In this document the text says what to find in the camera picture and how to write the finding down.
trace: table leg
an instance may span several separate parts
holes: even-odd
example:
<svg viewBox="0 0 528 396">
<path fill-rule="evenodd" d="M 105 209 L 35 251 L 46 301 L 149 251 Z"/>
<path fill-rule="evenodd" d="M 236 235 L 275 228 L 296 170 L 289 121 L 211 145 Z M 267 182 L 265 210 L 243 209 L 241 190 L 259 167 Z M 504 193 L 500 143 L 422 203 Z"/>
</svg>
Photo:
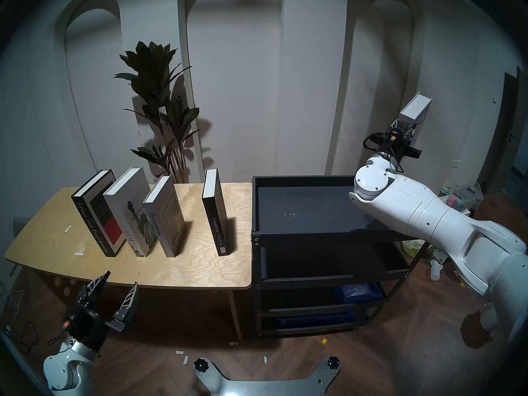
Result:
<svg viewBox="0 0 528 396">
<path fill-rule="evenodd" d="M 242 340 L 242 335 L 240 333 L 240 325 L 238 323 L 238 314 L 237 307 L 235 305 L 235 297 L 232 290 L 228 290 L 227 296 L 229 297 L 229 305 L 231 306 L 231 313 L 233 314 L 233 322 L 235 323 L 235 329 L 237 331 L 237 338 L 239 341 Z"/>
</svg>

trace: door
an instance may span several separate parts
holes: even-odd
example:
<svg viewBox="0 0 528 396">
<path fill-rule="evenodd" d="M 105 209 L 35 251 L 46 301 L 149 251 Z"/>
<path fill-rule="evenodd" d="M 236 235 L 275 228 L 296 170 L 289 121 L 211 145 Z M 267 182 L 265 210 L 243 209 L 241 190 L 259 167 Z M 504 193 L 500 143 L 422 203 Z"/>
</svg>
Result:
<svg viewBox="0 0 528 396">
<path fill-rule="evenodd" d="M 477 182 L 485 194 L 502 190 L 513 166 L 528 115 L 528 81 L 517 67 L 517 77 L 504 74 L 504 89 L 497 127 Z"/>
</svg>

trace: blue storage bin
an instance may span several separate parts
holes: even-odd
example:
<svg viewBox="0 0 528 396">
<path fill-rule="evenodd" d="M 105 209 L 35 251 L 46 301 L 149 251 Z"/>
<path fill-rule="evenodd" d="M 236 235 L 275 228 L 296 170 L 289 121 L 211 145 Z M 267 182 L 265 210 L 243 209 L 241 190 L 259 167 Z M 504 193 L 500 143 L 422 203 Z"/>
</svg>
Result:
<svg viewBox="0 0 528 396">
<path fill-rule="evenodd" d="M 338 314 L 320 314 L 303 316 L 283 316 L 275 318 L 278 328 L 304 328 L 307 326 L 336 325 L 354 322 L 352 311 L 340 312 Z"/>
<path fill-rule="evenodd" d="M 365 285 L 368 285 L 371 293 L 347 297 L 345 296 L 343 287 L 334 287 L 334 292 L 340 304 L 357 304 L 360 302 L 374 301 L 375 299 L 383 298 L 383 295 L 381 294 L 381 291 L 376 283 L 370 283 Z"/>
</svg>

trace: gray book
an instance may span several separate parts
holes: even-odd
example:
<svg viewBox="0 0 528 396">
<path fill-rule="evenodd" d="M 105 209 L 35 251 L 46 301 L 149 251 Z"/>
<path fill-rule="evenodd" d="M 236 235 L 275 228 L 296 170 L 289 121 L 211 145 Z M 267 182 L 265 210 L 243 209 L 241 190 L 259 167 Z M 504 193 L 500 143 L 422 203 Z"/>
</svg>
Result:
<svg viewBox="0 0 528 396">
<path fill-rule="evenodd" d="M 131 167 L 105 191 L 105 200 L 138 257 L 146 257 L 157 240 L 143 200 L 151 192 L 143 168 Z"/>
<path fill-rule="evenodd" d="M 182 235 L 183 214 L 170 176 L 162 176 L 143 201 L 167 257 L 175 257 Z"/>
</svg>

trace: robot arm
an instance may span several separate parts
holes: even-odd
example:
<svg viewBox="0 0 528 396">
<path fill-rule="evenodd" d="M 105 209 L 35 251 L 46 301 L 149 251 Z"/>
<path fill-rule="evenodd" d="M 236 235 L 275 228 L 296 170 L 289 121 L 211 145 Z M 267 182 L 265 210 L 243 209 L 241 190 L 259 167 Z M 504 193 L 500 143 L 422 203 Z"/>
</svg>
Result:
<svg viewBox="0 0 528 396">
<path fill-rule="evenodd" d="M 95 300 L 102 291 L 110 271 L 95 278 L 81 288 L 75 305 L 67 311 L 63 331 L 69 335 L 61 344 L 57 355 L 44 361 L 44 375 L 53 394 L 92 396 L 90 371 L 99 356 L 110 329 L 122 332 L 132 321 L 137 306 L 137 283 L 134 284 L 123 304 L 111 321 L 98 314 Z"/>
<path fill-rule="evenodd" d="M 400 174 L 401 158 L 417 157 L 420 152 L 410 147 L 400 129 L 390 126 L 384 135 L 375 134 L 371 140 L 379 147 L 356 173 L 354 191 L 349 193 L 354 204 L 393 230 L 442 249 L 466 283 L 486 299 L 507 301 L 506 294 L 517 281 L 507 275 L 515 268 L 519 277 L 527 269 L 526 244 L 497 223 L 461 214 L 423 184 Z M 519 286 L 521 280 L 524 277 L 515 284 Z M 496 298 L 498 292 L 503 293 L 501 298 Z M 519 306 L 526 307 L 528 291 L 520 295 L 524 299 Z M 512 318 L 506 317 L 513 326 L 516 319 Z"/>
</svg>

